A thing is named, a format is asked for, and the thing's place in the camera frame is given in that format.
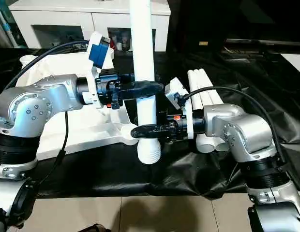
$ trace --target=robotic arm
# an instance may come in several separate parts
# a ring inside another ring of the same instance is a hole
[[[22,228],[31,215],[39,183],[28,177],[37,164],[40,136],[52,116],[79,110],[85,104],[119,109],[124,100],[162,91],[163,85],[156,82],[126,83],[114,70],[97,72],[109,46],[106,38],[101,42],[95,45],[90,41],[92,79],[75,74],[49,76],[0,94],[0,232],[10,226]]]
[[[165,115],[158,125],[132,130],[135,138],[163,138],[167,141],[192,139],[192,133],[205,133],[227,142],[239,163],[246,190],[254,203],[248,209],[254,232],[300,232],[300,196],[281,162],[268,123],[250,115],[236,105],[204,106],[203,111],[190,109],[190,100],[181,102],[188,92],[175,78],[165,94],[182,115]]]

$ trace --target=black tablecloth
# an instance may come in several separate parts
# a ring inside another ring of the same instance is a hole
[[[37,50],[0,49],[0,91],[20,69],[18,59]],[[133,58],[116,53],[120,73],[133,72]],[[238,88],[259,100],[274,120],[282,147],[300,176],[300,73],[281,55],[155,53],[156,80],[167,84],[175,76],[188,88],[187,71],[204,68],[215,85]],[[256,113],[234,93],[219,92],[223,101]],[[126,103],[131,121],[136,102]],[[173,111],[163,94],[158,111]],[[203,195],[219,198],[244,191],[243,179],[229,152],[202,154],[195,140],[161,144],[162,157],[154,165],[137,158],[136,145],[114,144],[66,155],[63,164],[44,182],[42,198],[131,195]],[[40,161],[34,179],[43,178],[54,159]]]

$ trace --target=tiled floor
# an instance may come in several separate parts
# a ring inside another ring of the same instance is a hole
[[[37,200],[24,228],[10,232],[77,232],[95,223],[113,232],[250,232],[251,205],[247,194]]]

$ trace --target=white pvc pipe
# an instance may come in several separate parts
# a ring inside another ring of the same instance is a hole
[[[135,81],[154,81],[153,41],[150,0],[130,0],[131,33]],[[138,125],[156,124],[155,96],[137,99]],[[140,139],[138,158],[144,164],[161,157],[157,139]]]
[[[192,70],[188,71],[188,79],[189,79],[189,85],[190,85],[190,91],[195,91],[199,89],[198,86],[198,72],[194,72]],[[202,98],[200,94],[195,94],[191,97],[192,100],[192,107],[194,110],[203,109],[203,103]],[[207,137],[205,134],[198,134],[196,137],[196,148],[201,153],[209,153],[214,151],[215,144],[213,141],[213,138]]]
[[[207,76],[204,69],[194,70],[194,72],[196,73],[196,75],[198,77],[198,87],[199,88],[213,86],[211,80]],[[206,91],[205,93],[206,93],[207,97],[201,96],[203,105],[223,104],[223,101],[220,98],[220,96],[216,90]],[[215,147],[215,150],[217,150],[217,151],[228,151],[229,150],[229,147],[226,144],[226,142],[219,137],[212,137],[211,144]]]

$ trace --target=silver bolt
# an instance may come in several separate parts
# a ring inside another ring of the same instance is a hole
[[[10,177],[10,178],[15,178],[15,174],[8,174],[8,175],[5,175],[5,177]]]

